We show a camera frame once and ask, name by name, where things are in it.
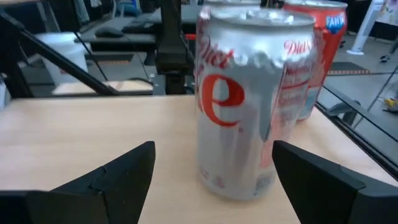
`can lid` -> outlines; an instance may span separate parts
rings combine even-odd
[[[205,0],[204,4],[220,6],[260,5],[261,0]]]
[[[249,7],[219,8],[211,10],[211,19],[252,26],[313,26],[315,19],[301,12],[280,9],[258,9]]]
[[[315,8],[337,8],[345,9],[347,8],[347,3],[338,1],[319,1],[319,0],[285,0],[285,4],[295,5],[295,6],[308,6]]]

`white pole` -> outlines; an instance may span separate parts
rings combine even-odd
[[[371,29],[377,17],[379,16],[379,12],[383,3],[383,0],[372,0],[369,9],[366,12],[365,18],[362,21],[361,27],[359,28],[354,45],[351,50],[347,50],[347,53],[352,55],[363,55],[363,45],[365,44],[366,39],[368,39],[369,33],[371,32]]]

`white container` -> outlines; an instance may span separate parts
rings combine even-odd
[[[64,33],[48,33],[39,34],[36,36],[43,43],[47,44],[49,47],[62,54],[64,57],[69,59],[74,64],[78,65],[84,71],[88,71],[85,53],[87,53],[83,44],[75,43],[76,36],[72,32]],[[79,82],[75,77],[65,73],[58,66],[54,65],[52,62],[43,58],[45,67],[50,73],[55,86],[59,86],[61,83],[73,83]]]

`floor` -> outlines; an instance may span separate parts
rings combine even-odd
[[[398,65],[398,53],[391,58],[389,63],[380,64],[379,57],[388,52],[390,48],[389,44],[374,40],[373,38],[368,39],[364,46],[365,55],[354,56],[346,53],[346,50],[353,45],[354,36],[346,36],[345,41],[346,45],[343,49],[338,51],[335,61],[353,62],[371,72],[385,72],[386,74],[355,76],[334,75],[329,76],[326,79],[326,82],[350,97],[352,100],[358,100],[361,103],[361,106],[368,109],[379,90],[389,78],[390,73],[394,70],[395,66]],[[139,53],[139,55],[143,61],[145,59],[145,53]],[[126,80],[132,77],[145,78],[146,75],[144,69],[147,73],[155,73],[154,67],[143,68],[140,58],[134,56],[133,60],[126,65],[116,66],[102,64],[101,67],[106,74],[106,78],[109,80]],[[98,68],[95,66],[89,66],[89,73],[99,80],[104,80],[104,77],[99,73]],[[44,72],[43,68],[28,68],[25,75],[36,96],[47,96],[54,88],[50,76],[47,72]],[[394,75],[393,79],[387,84],[386,90],[382,92],[380,99],[378,99],[376,103],[369,108],[370,112],[380,119],[381,122],[393,132],[398,132],[398,116],[383,111],[384,105],[382,99],[394,97],[397,91],[398,75]],[[326,90],[322,90],[319,101],[327,107],[331,107],[341,102]],[[360,117],[357,117],[354,122],[354,125],[357,125],[356,130],[398,163],[398,142],[393,141],[365,119],[361,120],[360,123],[357,124],[359,119]]]

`red logo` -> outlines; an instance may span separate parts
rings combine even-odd
[[[295,41],[295,40],[286,40],[284,47],[287,50],[288,55],[299,55],[305,52],[308,52],[312,48],[311,40],[304,41]]]
[[[227,54],[219,51],[216,47],[213,49],[210,45],[210,38],[202,38],[200,40],[200,53],[199,56],[204,60],[207,65],[212,67],[218,67],[225,69],[228,66],[229,58],[233,57],[233,50],[230,50]],[[211,73],[200,83],[200,77],[203,75],[205,69],[204,64],[200,64],[195,72],[195,79],[197,83],[198,93],[198,107],[204,112],[209,119],[223,127],[233,127],[239,123],[239,121],[223,121],[221,120],[214,110],[213,105],[216,104],[220,107],[232,107],[239,106],[244,101],[244,90],[243,87],[235,80],[230,77],[226,77],[220,73]],[[228,97],[225,100],[219,100],[213,98],[213,92],[218,81],[224,81],[228,86]]]

